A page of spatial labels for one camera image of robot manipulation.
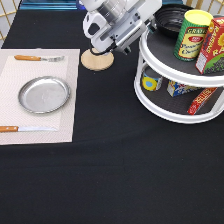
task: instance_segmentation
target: green can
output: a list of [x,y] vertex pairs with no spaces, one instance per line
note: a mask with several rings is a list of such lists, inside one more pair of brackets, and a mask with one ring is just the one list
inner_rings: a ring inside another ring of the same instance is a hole
[[177,38],[174,55],[182,61],[197,58],[213,16],[203,10],[189,10]]

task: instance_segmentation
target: red box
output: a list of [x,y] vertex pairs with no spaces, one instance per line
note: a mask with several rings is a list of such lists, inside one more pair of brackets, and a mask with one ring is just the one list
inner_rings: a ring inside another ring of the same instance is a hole
[[201,74],[224,70],[224,17],[211,21],[198,56],[196,68]]

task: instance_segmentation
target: wooden handle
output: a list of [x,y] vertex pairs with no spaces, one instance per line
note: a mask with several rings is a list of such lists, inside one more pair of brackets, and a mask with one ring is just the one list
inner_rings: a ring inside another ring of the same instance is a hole
[[0,132],[17,132],[18,129],[17,126],[0,126]]
[[41,57],[35,56],[24,56],[24,55],[16,55],[14,56],[16,60],[26,60],[26,61],[40,61]]

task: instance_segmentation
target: white placemat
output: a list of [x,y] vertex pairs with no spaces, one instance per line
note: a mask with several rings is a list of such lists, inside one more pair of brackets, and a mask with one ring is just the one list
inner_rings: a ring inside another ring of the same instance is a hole
[[[14,55],[65,56],[60,62],[18,61]],[[45,126],[57,132],[0,133],[0,144],[32,144],[71,142],[73,134],[79,50],[0,50],[0,126]],[[33,114],[18,102],[18,92],[28,81],[42,76],[65,80],[71,97],[59,110],[47,114]]]

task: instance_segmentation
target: black cable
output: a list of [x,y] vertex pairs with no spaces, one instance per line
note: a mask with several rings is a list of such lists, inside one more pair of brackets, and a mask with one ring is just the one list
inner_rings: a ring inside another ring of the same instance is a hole
[[95,55],[95,56],[100,56],[100,55],[103,55],[103,54],[106,54],[106,53],[109,53],[111,50],[115,49],[117,47],[117,45],[115,44],[115,42],[113,42],[111,44],[110,47],[108,47],[105,51],[103,52],[100,52],[100,53],[95,53],[93,52],[93,49],[92,49],[92,43],[91,43],[91,39],[89,39],[89,49],[90,49],[90,52]]

